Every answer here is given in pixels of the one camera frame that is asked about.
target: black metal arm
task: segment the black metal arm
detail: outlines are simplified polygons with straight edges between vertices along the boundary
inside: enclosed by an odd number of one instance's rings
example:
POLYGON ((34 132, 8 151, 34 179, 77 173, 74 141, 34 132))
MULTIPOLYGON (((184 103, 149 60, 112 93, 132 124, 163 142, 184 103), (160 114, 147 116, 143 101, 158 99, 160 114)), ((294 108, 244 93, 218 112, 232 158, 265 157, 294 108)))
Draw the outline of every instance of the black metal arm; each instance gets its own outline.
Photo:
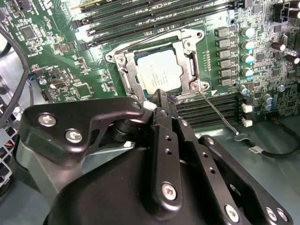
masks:
POLYGON ((210 136, 196 138, 157 90, 144 108, 116 98, 30 107, 11 166, 46 196, 45 225, 291 225, 286 210, 210 136), (105 147, 135 148, 82 175, 105 147))

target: electrolytic capacitor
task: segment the electrolytic capacitor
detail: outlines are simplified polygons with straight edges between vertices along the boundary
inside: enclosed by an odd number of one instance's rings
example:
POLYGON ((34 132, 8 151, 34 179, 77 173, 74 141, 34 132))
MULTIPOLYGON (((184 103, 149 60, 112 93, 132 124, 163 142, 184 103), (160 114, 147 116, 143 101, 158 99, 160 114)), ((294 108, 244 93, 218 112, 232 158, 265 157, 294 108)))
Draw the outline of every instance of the electrolytic capacitor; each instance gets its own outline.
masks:
POLYGON ((240 92, 241 92, 243 95, 246 95, 246 94, 249 93, 249 90, 246 88, 245 85, 241 85, 241 86, 239 87, 239 90, 240 90, 240 92))
POLYGON ((289 62, 291 62, 292 64, 296 65, 300 62, 300 58, 297 56, 293 56, 293 55, 287 55, 285 57, 285 59, 289 62))
POLYGON ((284 51, 286 46, 282 43, 274 42, 272 44, 272 48, 275 49, 275 50, 284 51))
POLYGON ((263 109, 266 110, 266 111, 272 111, 274 109, 274 106, 271 105, 271 104, 268 104, 268 103, 264 103, 262 105, 263 109))
POLYGON ((273 104, 274 103, 274 98, 271 97, 271 95, 269 94, 265 94, 262 98, 265 103, 267 103, 268 105, 273 104))
POLYGON ((246 36, 248 38, 251 38, 253 37, 255 34, 255 30, 251 27, 245 27, 243 30, 242 30, 242 35, 243 36, 246 36))
POLYGON ((247 50, 252 50, 254 49, 254 42, 250 40, 246 40, 242 43, 242 48, 247 50))
POLYGON ((242 61, 247 63, 247 64, 251 64, 253 62, 253 56, 250 54, 245 54, 242 57, 242 61))
POLYGON ((290 10, 289 17, 293 18, 293 19, 299 19, 300 18, 300 11, 290 10))
POLYGON ((300 8, 300 1, 291 1, 290 8, 300 8))

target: green circuit board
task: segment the green circuit board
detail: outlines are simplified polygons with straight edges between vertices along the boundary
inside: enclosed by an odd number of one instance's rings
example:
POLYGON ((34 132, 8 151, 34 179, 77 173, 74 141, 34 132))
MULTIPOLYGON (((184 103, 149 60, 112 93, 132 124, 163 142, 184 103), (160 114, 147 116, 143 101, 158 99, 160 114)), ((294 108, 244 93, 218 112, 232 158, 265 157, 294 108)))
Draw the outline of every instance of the green circuit board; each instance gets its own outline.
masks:
MULTIPOLYGON (((45 100, 56 103, 126 96, 116 64, 105 56, 123 43, 188 25, 188 29, 204 33, 196 45, 196 60, 201 81, 209 84, 208 97, 237 93, 245 85, 254 98, 255 121, 264 120, 266 93, 274 98, 270 110, 282 116, 299 114, 300 67, 287 61, 286 56, 300 51, 300 19, 279 22, 274 10, 276 0, 93 2, 0 2, 0 20, 22 47, 45 100), (246 28, 254 29, 251 37, 243 33, 246 28), (244 49, 245 41, 254 43, 253 48, 244 49), (272 49, 274 42, 285 43, 287 50, 272 49), (226 50, 222 57, 221 50, 226 50), (252 63, 244 62, 246 54, 253 57, 252 63), (221 68, 225 60, 229 64, 221 68), (245 68, 254 74, 245 76, 245 68), (230 71, 222 76, 225 69, 230 71)), ((156 45, 165 42, 160 40, 156 45)))

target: hole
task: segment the hole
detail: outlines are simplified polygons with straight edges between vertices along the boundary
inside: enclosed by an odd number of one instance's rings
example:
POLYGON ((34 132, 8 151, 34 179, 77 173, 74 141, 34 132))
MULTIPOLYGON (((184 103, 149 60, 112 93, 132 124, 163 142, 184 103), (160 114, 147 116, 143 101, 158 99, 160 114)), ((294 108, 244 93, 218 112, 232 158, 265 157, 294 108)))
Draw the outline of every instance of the hole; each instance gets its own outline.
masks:
POLYGON ((169 150, 169 149, 165 149, 165 153, 167 154, 167 155, 172 155, 172 152, 171 152, 171 150, 169 150))
POLYGON ((212 174, 215 174, 215 173, 216 173, 216 171, 215 171, 212 167, 210 167, 210 172, 211 172, 212 174))
POLYGON ((165 139, 166 139, 167 141, 171 141, 171 140, 172 140, 169 136, 166 136, 165 139))

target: capacitor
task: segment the capacitor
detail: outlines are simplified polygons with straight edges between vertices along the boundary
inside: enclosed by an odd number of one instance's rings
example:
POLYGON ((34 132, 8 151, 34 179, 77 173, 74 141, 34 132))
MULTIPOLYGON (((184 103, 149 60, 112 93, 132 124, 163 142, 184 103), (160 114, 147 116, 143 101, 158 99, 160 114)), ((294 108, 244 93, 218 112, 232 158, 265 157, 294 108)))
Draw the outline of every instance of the capacitor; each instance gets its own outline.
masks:
POLYGON ((299 19, 300 18, 300 11, 290 10, 289 11, 289 17, 294 18, 294 19, 299 19))
POLYGON ((287 35, 283 35, 281 37, 281 43, 284 44, 287 47, 287 42, 288 42, 289 38, 287 35))
POLYGON ((255 34, 255 30, 252 28, 252 27, 245 27, 243 30, 242 30, 242 35, 243 36, 246 36, 248 38, 251 38, 253 37, 255 34))
POLYGON ((290 8, 300 8, 300 1, 291 1, 290 8))
POLYGON ((267 103, 268 105, 273 104, 274 103, 274 98, 271 97, 271 95, 269 94, 265 94, 262 98, 265 103, 267 103))
POLYGON ((246 95, 246 94, 249 93, 249 90, 246 88, 245 85, 241 85, 241 86, 239 87, 239 90, 240 90, 240 92, 241 92, 243 95, 246 95))
POLYGON ((286 46, 282 43, 274 42, 272 44, 272 48, 275 49, 275 50, 278 50, 278 51, 284 51, 286 46))
POLYGON ((242 74, 246 77, 250 77, 250 76, 253 76, 254 72, 252 69, 246 67, 243 69, 242 74))
POLYGON ((300 62, 300 59, 296 56, 293 56, 293 55, 287 55, 285 57, 285 59, 289 62, 291 62, 292 64, 298 64, 300 62))
POLYGON ((242 48, 247 50, 252 50, 254 49, 254 42, 250 40, 246 40, 242 43, 242 48))
POLYGON ((247 63, 247 64, 251 64, 253 62, 253 56, 250 54, 245 54, 242 57, 242 61, 247 63))
POLYGON ((272 111, 274 109, 274 106, 268 103, 264 103, 262 107, 265 111, 272 111))

